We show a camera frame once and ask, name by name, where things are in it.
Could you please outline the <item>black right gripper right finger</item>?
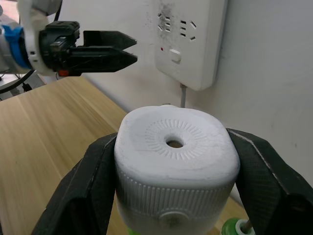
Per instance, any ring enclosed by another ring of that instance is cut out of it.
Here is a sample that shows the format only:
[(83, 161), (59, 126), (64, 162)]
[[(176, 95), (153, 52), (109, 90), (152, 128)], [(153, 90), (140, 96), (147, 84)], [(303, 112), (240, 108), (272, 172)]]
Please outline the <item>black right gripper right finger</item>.
[(271, 146), (253, 134), (227, 129), (240, 158), (240, 199), (257, 235), (311, 235), (313, 188)]

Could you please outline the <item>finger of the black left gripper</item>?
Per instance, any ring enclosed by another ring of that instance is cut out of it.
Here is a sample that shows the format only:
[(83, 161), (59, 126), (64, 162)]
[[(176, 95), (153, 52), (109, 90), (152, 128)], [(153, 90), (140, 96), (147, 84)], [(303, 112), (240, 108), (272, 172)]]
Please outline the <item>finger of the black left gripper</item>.
[(125, 50), (137, 44), (137, 40), (119, 31), (86, 30), (83, 32), (84, 46), (112, 47)]
[(112, 47), (76, 47), (69, 50), (68, 70), (74, 73), (116, 72), (137, 62), (137, 56)]

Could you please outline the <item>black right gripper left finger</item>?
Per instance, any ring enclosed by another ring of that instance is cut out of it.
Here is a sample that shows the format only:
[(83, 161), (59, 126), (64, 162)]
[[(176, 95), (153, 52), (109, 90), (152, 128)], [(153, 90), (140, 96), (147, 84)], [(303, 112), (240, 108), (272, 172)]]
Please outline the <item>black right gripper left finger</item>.
[(116, 189), (114, 145), (109, 134), (89, 145), (60, 181), (35, 225), (34, 235), (105, 235)]

